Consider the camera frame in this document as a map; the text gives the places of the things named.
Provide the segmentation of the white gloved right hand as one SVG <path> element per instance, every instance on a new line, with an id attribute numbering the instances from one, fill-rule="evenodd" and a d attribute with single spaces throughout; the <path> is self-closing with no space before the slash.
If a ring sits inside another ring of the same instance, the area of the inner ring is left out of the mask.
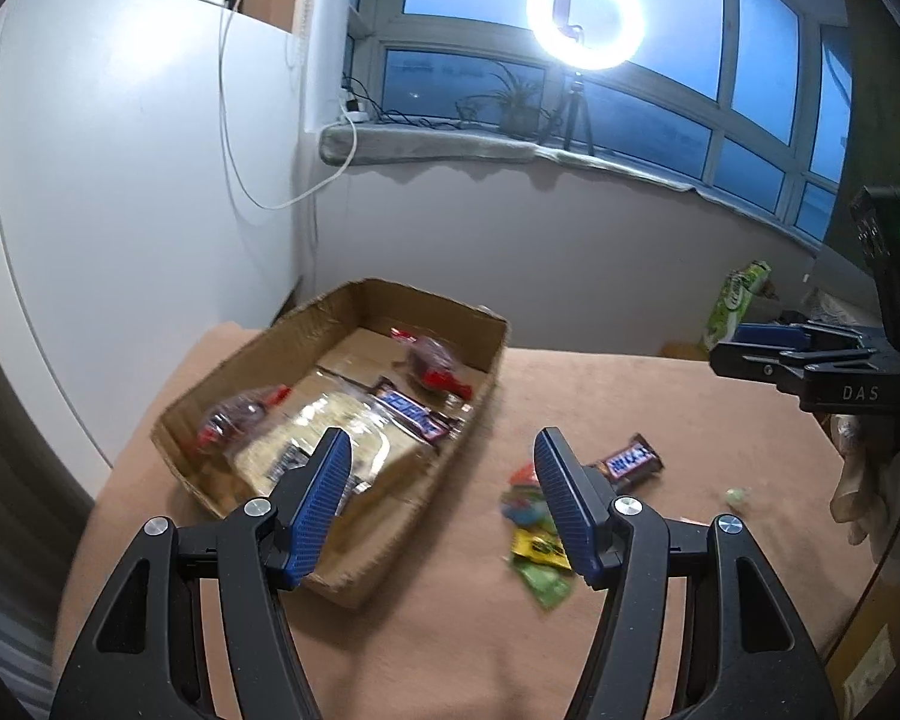
<path id="1" fill-rule="evenodd" d="M 891 530 L 891 505 L 881 482 L 899 452 L 896 427 L 882 416 L 834 415 L 831 440 L 842 458 L 829 502 L 832 520 L 847 525 L 852 546 L 868 541 L 873 559 L 878 559 Z"/>

